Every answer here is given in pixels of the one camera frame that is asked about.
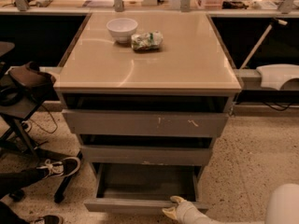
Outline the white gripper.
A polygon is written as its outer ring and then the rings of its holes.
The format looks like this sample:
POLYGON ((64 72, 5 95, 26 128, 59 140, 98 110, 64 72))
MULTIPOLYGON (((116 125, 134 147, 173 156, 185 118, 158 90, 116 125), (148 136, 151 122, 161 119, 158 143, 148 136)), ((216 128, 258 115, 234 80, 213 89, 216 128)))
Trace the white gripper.
POLYGON ((180 196, 171 196, 172 203, 179 203, 177 209, 175 207, 163 208, 163 213, 173 219, 178 220, 180 224, 199 224, 202 214, 191 202, 187 202, 180 196))

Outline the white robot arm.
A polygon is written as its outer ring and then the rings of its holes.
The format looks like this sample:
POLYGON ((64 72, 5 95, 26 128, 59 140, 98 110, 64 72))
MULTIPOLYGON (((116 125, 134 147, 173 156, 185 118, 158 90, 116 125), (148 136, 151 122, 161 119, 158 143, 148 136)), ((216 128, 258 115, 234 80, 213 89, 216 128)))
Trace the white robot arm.
POLYGON ((179 224, 299 224, 299 185, 284 184, 276 188, 266 208, 264 221, 220 222, 199 211, 195 205, 179 196, 172 196, 175 204, 163 208, 163 213, 179 224))

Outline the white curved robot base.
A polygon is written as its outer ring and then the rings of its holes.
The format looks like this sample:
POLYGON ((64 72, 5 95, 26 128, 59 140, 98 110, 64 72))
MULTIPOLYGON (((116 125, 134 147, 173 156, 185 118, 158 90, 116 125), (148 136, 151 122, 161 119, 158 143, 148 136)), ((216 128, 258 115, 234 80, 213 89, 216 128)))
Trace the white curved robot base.
POLYGON ((261 87, 280 91, 285 83, 299 78, 299 65, 295 64, 268 64, 259 66, 256 71, 261 76, 261 87))

